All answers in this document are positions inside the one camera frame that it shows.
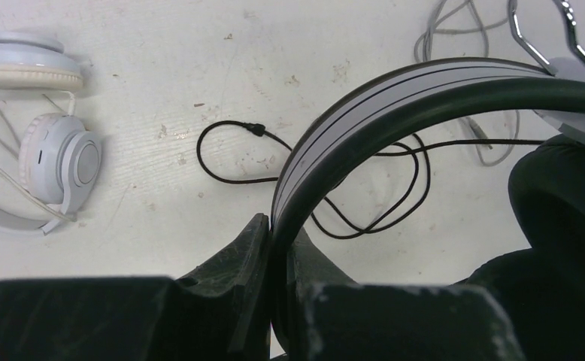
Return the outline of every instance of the white surface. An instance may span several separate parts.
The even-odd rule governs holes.
[[[234,187],[207,177],[195,157],[199,132],[221,119],[260,122],[294,144],[340,97],[411,64],[413,43],[435,3],[0,0],[0,30],[51,35],[81,63],[87,82],[77,115],[104,136],[102,172],[78,222],[45,238],[0,234],[0,278],[179,277],[190,271],[230,242],[253,214],[268,213],[274,190],[274,184]],[[486,23],[505,15],[505,0],[498,3],[477,1]],[[585,46],[585,0],[573,3]],[[523,31],[545,56],[568,55],[550,0],[521,2],[520,13]],[[447,25],[474,27],[470,19],[464,11]],[[507,27],[491,31],[490,40],[492,57],[532,62]],[[478,35],[438,36],[434,57],[479,50]],[[21,93],[0,93],[0,106],[19,133],[52,111],[38,95]],[[513,119],[490,114],[477,120],[489,135],[507,136]],[[1,121],[0,133],[10,139]],[[523,112],[521,138],[552,134]],[[464,137],[455,122],[421,135],[428,143]],[[242,129],[216,132],[204,151],[215,171],[239,177],[277,174],[287,156]],[[507,179],[528,151],[517,147],[504,164],[481,168],[470,147],[434,150],[430,197],[396,228],[352,241],[328,239],[310,224],[308,233],[361,282],[457,281],[495,255],[526,247],[509,206]],[[16,172],[15,161],[1,150],[0,163]],[[363,225],[402,194],[411,166],[409,159],[373,159],[348,177],[333,200]],[[417,194],[422,188],[419,182]],[[0,193],[7,209],[31,209],[1,181]],[[358,207],[368,211],[357,214]],[[317,214],[335,219],[323,206]]]

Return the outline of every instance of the black ear cup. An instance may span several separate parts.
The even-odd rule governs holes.
[[[551,138],[514,166],[509,194],[534,251],[585,300],[585,146]]]

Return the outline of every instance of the white ear cup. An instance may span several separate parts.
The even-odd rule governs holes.
[[[32,196],[45,203],[62,202],[62,158],[72,138],[84,131],[78,118],[62,114],[44,114],[32,121],[18,154],[20,183]]]
[[[0,32],[0,89],[82,89],[80,66],[63,51],[53,39]]]

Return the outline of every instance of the cord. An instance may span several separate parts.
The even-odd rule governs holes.
[[[416,62],[428,62],[432,60],[432,47],[433,47],[433,39],[435,34],[441,35],[467,35],[467,34],[475,34],[479,33],[481,39],[483,40],[483,57],[488,57],[490,55],[490,40],[487,36],[487,31],[491,29],[496,29],[504,24],[508,23],[508,18],[504,18],[496,23],[490,24],[485,26],[483,23],[483,19],[481,19],[480,14],[476,8],[476,4],[474,0],[465,0],[461,5],[457,6],[447,14],[441,16],[441,12],[445,7],[448,0],[440,0],[438,5],[430,14],[427,30],[421,34],[421,36],[417,39],[414,44],[414,60]],[[439,29],[438,27],[447,19],[452,17],[453,15],[457,14],[463,8],[468,8],[470,14],[474,18],[474,22],[477,24],[477,28],[474,29]],[[419,46],[423,43],[421,48],[421,54],[419,54]],[[513,135],[513,139],[518,138],[518,133],[520,130],[520,112],[518,110],[515,111],[516,120],[515,120],[515,132]],[[460,123],[477,139],[488,139],[485,132],[482,128],[472,119],[471,117],[464,117],[459,119]],[[476,152],[478,155],[479,162],[481,165],[485,167],[493,167],[502,163],[507,157],[511,154],[514,150],[514,145],[509,144],[505,153],[499,157],[497,160],[488,162],[483,157],[483,150],[479,145],[476,145]]]
[[[73,114],[73,111],[75,109],[75,96],[73,96],[72,93],[69,93],[71,100],[69,102],[69,115]],[[47,97],[45,94],[43,94],[43,97],[45,97],[53,106],[55,106],[58,109],[61,109],[56,103],[54,103],[49,97]],[[0,109],[0,117],[4,120],[5,124],[7,125],[7,127],[9,128],[9,130],[11,131],[11,134],[14,137],[14,140],[17,144],[18,147],[20,147],[20,140],[18,139],[18,135],[16,134],[16,132],[14,131],[14,129],[11,127],[11,124],[9,123],[9,119],[5,116],[5,114],[2,112],[2,110]],[[4,149],[6,149],[12,156],[14,156],[15,159],[18,158],[18,154],[17,152],[10,147],[7,143],[3,142],[3,140],[0,139],[0,144],[3,146]],[[12,187],[16,188],[20,194],[22,196],[24,196],[25,198],[27,198],[32,204],[34,204],[36,207],[40,208],[42,211],[47,212],[48,214],[51,214],[52,216],[54,216],[55,218],[58,218],[60,220],[64,220],[67,222],[75,222],[75,219],[73,217],[69,217],[65,214],[62,214],[58,211],[53,210],[51,207],[45,205],[40,199],[35,198],[34,196],[32,196],[29,191],[25,190],[24,187],[22,187],[18,182],[16,182],[7,172],[3,171],[0,168],[0,177],[4,178],[7,182],[9,182],[9,184],[11,184]]]
[[[223,120],[223,121],[216,122],[216,123],[213,123],[213,124],[210,124],[209,126],[207,126],[202,131],[202,133],[199,135],[199,138],[197,140],[197,144],[196,144],[197,160],[199,162],[199,165],[206,172],[206,174],[210,175],[213,179],[215,179],[215,180],[217,180],[219,182],[222,182],[222,183],[226,183],[226,184],[259,184],[259,183],[276,182],[277,181],[277,177],[262,177],[262,178],[246,179],[246,180],[227,179],[227,178],[224,178],[224,177],[220,177],[217,174],[214,174],[206,166],[206,164],[205,164],[205,162],[204,162],[204,160],[202,158],[202,143],[204,142],[204,138],[206,137],[206,135],[208,133],[210,133],[212,130],[214,130],[216,128],[219,128],[221,126],[238,126],[238,127],[241,127],[241,128],[246,129],[248,132],[250,132],[253,135],[256,135],[258,137],[266,136],[267,138],[270,138],[270,139],[276,141],[277,143],[281,144],[287,150],[290,150],[290,151],[293,150],[291,148],[291,146],[289,146],[281,138],[277,137],[273,133],[271,133],[268,130],[266,130],[266,127],[263,124],[259,124],[259,123],[244,123],[244,122],[239,122],[239,121],[236,121],[236,120]],[[405,194],[396,203],[394,203],[386,212],[384,212],[374,222],[370,223],[365,228],[361,228],[361,227],[358,227],[357,225],[355,225],[351,220],[349,220],[343,214],[343,212],[341,212],[339,210],[339,208],[337,207],[337,205],[332,200],[330,200],[330,198],[325,197],[323,200],[328,204],[328,206],[330,206],[330,208],[332,208],[333,211],[335,211],[335,213],[339,216],[339,218],[341,218],[354,231],[354,233],[349,234],[349,235],[337,235],[337,234],[335,234],[333,232],[330,232],[328,229],[326,229],[326,227],[324,227],[321,224],[321,222],[317,219],[317,217],[315,216],[315,214],[312,213],[311,214],[311,218],[314,221],[314,223],[317,225],[317,228],[319,228],[319,230],[321,232],[323,232],[325,235],[328,235],[331,238],[335,238],[335,239],[353,239],[353,238],[360,237],[362,235],[369,235],[369,234],[374,234],[374,233],[382,232],[384,230],[387,230],[389,228],[392,228],[392,227],[396,226],[401,221],[403,221],[405,218],[409,217],[412,213],[414,213],[423,204],[423,202],[426,200],[426,198],[427,198],[427,196],[429,194],[430,185],[431,185],[431,182],[432,182],[432,169],[431,169],[431,165],[430,165],[428,150],[433,150],[433,149],[440,148],[440,147],[448,147],[448,146],[451,146],[451,145],[458,145],[458,144],[476,144],[476,145],[485,145],[485,144],[539,145],[539,144],[543,144],[543,142],[544,142],[544,141],[533,141],[533,140],[530,141],[530,140],[521,140],[521,139],[463,139],[463,140],[444,141],[444,142],[441,142],[441,143],[434,143],[434,144],[430,144],[430,145],[425,145],[423,143],[423,139],[421,139],[421,137],[419,135],[413,134],[412,137],[419,144],[419,147],[418,148],[413,149],[413,148],[409,147],[408,145],[403,144],[400,141],[397,141],[395,143],[392,143],[392,146],[394,146],[394,147],[400,147],[400,148],[403,149],[403,151],[401,151],[401,152],[379,152],[379,153],[376,153],[375,154],[375,156],[385,156],[385,157],[392,157],[392,156],[412,156],[412,159],[414,161],[414,175],[412,177],[412,180],[410,182],[410,185],[408,186],[408,189],[406,190]],[[393,221],[391,221],[390,223],[388,223],[388,224],[386,224],[384,226],[379,226],[379,227],[375,228],[379,223],[381,223],[383,220],[385,220],[386,218],[388,218],[388,216],[391,215],[391,213],[394,212],[399,206],[401,206],[405,202],[405,200],[409,197],[409,195],[412,193],[412,191],[414,189],[414,185],[417,182],[417,178],[419,177],[419,172],[420,172],[420,161],[419,161],[419,159],[417,157],[417,154],[418,153],[423,153],[423,158],[424,158],[424,162],[425,162],[425,165],[426,165],[426,188],[423,191],[423,194],[421,195],[421,197],[419,198],[419,200],[417,201],[417,203],[415,203],[410,209],[408,209],[401,216],[395,218]]]

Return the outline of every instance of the cable connector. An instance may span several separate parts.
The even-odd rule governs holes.
[[[248,132],[251,132],[254,135],[257,135],[258,137],[262,137],[266,133],[266,126],[263,125],[263,124],[259,124],[259,123],[244,123],[243,127],[246,128],[246,130]]]

